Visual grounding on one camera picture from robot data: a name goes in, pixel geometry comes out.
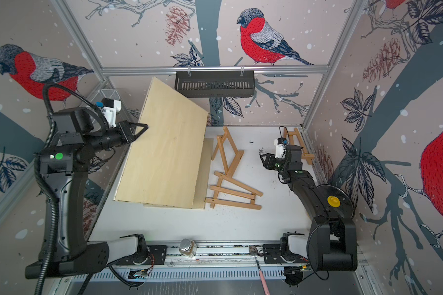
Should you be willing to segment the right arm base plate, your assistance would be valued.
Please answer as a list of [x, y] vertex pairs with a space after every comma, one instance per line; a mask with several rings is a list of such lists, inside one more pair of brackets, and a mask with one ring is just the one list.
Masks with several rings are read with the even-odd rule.
[[263, 244], [262, 254], [265, 264], [292, 264], [292, 261], [287, 261], [283, 258], [280, 243]]

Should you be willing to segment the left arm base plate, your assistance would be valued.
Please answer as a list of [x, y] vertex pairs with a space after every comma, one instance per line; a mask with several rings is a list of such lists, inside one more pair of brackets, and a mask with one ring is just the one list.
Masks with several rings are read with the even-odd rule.
[[164, 265], [167, 247], [165, 245], [150, 245], [146, 247], [146, 255], [141, 251], [118, 260], [116, 266], [150, 267]]

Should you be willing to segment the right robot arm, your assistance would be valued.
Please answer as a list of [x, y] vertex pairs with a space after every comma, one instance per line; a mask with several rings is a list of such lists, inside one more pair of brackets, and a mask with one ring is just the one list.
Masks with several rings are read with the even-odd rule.
[[311, 219], [308, 234], [285, 233], [281, 257], [287, 262], [305, 259], [314, 271], [355, 271], [358, 266], [354, 205], [341, 189], [317, 185], [303, 169], [302, 148], [278, 145], [275, 154], [262, 154], [267, 170], [274, 170], [281, 183], [300, 199]]

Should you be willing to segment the wooden easel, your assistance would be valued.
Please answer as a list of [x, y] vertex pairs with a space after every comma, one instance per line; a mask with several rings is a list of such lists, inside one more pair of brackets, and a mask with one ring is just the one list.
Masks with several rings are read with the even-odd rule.
[[220, 156], [225, 175], [233, 177], [243, 155], [244, 151], [236, 146], [230, 130], [227, 127], [223, 127], [223, 133], [216, 137], [216, 146], [212, 153], [212, 160], [216, 156]]
[[[214, 172], [214, 175], [218, 177], [218, 182], [216, 185], [211, 185], [210, 190], [214, 192], [214, 195], [212, 197], [205, 198], [204, 202], [209, 204], [211, 208], [214, 208], [216, 205], [223, 205], [228, 207], [236, 207], [236, 208], [244, 208], [244, 209], [250, 209], [250, 210], [261, 210], [262, 206], [257, 205], [256, 198], [262, 197], [263, 193], [260, 192], [257, 189], [254, 189], [246, 184], [241, 183], [240, 181], [237, 181], [233, 179], [232, 177], [229, 177], [221, 172]], [[230, 189], [230, 188], [224, 188], [222, 187], [222, 183], [226, 181], [230, 184], [235, 185], [240, 190], [236, 189]], [[245, 199], [243, 202], [237, 202], [234, 200], [225, 200], [220, 199], [219, 194], [226, 194], [233, 197], [238, 197]]]
[[302, 159], [306, 160], [308, 165], [313, 165], [315, 155], [310, 153], [306, 147], [300, 130], [295, 127], [293, 130], [285, 129], [283, 135], [286, 137], [290, 145], [297, 145], [302, 147]]

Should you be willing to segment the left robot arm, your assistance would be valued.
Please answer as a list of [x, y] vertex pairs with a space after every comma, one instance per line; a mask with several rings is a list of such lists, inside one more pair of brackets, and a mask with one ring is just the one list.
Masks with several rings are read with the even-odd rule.
[[144, 236], [88, 243], [84, 234], [84, 195], [92, 159], [98, 152], [128, 145], [146, 124], [120, 121], [110, 127], [103, 114], [88, 108], [51, 115], [55, 143], [39, 153], [36, 180], [47, 197], [46, 226], [38, 261], [27, 266], [27, 279], [94, 274], [127, 256], [144, 261]]

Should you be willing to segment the plywood board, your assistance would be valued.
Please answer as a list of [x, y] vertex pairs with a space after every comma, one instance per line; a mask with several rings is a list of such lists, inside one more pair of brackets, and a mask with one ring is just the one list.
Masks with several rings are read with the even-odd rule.
[[205, 209], [205, 199], [207, 197], [207, 190], [209, 186], [210, 165], [212, 162], [211, 151], [213, 145], [214, 145], [213, 138], [204, 139], [201, 160], [199, 163], [199, 171], [198, 171], [195, 193], [192, 200], [192, 205], [190, 207], [182, 207], [182, 206], [175, 207], [175, 206], [154, 205], [154, 204], [144, 204], [144, 206], [154, 207], [154, 208], [179, 208], [179, 209], [192, 209], [192, 210]]
[[147, 131], [129, 148], [114, 199], [191, 208], [208, 112], [152, 78], [139, 121]]

